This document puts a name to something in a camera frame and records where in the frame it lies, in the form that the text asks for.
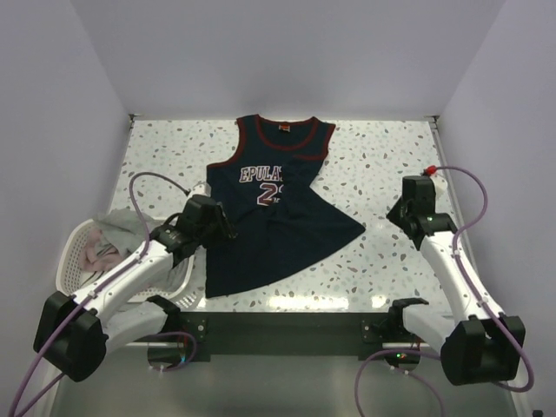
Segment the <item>navy basketball tank top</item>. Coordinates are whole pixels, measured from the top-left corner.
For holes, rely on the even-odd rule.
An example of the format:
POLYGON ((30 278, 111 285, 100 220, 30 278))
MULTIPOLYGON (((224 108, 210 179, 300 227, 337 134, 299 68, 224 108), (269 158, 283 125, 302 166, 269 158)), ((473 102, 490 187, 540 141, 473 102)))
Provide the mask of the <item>navy basketball tank top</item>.
POLYGON ((335 126, 311 117, 237 119, 239 142, 207 167, 211 196, 236 238, 206 252, 207 298, 236 295, 294 275, 363 234, 364 226, 311 188, 335 126))

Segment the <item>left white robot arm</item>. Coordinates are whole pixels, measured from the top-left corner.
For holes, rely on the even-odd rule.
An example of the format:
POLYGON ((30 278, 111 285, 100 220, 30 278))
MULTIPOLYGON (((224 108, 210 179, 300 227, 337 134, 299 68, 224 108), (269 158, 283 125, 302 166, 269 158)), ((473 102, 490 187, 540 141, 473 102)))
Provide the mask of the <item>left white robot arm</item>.
POLYGON ((192 195, 175 224, 154 228, 139 249, 103 278, 71 295, 56 291, 43 305, 33 348, 74 382, 89 378, 105 356, 132 341, 180 335, 179 307, 160 295, 123 306, 158 275, 194 255, 235 238, 219 202, 192 195))

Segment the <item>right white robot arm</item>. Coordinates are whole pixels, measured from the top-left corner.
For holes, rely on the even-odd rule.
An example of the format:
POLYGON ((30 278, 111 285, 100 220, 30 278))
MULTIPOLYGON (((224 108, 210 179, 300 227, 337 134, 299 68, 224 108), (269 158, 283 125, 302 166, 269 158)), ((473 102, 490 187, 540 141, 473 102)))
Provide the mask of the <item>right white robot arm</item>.
POLYGON ((402 180, 400 198, 387 213, 432 268, 450 307, 435 313, 422 298, 392 302, 387 331, 397 341, 412 335, 440 357, 447 379, 455 386, 513 380, 521 361, 526 329, 491 297, 455 241, 450 215, 436 210, 436 186, 428 175, 402 180))

